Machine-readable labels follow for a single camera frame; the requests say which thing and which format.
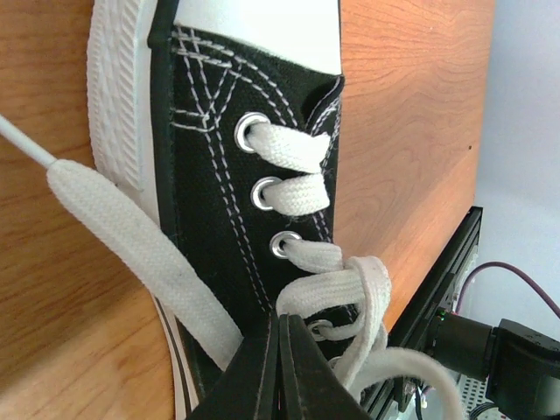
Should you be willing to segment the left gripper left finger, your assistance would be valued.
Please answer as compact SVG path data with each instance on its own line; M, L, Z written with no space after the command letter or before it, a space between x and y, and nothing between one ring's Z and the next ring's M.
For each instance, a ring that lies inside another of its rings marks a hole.
M227 370L191 419L278 418L278 318L256 325L243 339Z

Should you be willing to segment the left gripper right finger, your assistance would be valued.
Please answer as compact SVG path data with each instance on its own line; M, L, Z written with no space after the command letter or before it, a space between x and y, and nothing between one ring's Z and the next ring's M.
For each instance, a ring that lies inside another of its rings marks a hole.
M368 419L327 364L299 316L279 319L281 419Z

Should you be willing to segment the black canvas sneaker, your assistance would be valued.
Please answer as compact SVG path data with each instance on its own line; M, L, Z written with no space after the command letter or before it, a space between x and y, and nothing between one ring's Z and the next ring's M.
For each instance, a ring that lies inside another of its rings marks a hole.
M314 1L329 64L245 45L217 17L260 1L97 1L87 46L95 166L186 255L241 329L301 276L271 254L284 217L251 201L253 185L288 177L240 149L265 120L331 138L325 186L336 189L340 129L340 5Z

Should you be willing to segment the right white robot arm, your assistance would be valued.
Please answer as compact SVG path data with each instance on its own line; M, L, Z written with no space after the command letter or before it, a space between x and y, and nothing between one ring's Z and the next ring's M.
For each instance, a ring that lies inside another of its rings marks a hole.
M444 367L486 381L486 398L511 419L559 418L559 342L503 319L492 327L440 310L426 336Z

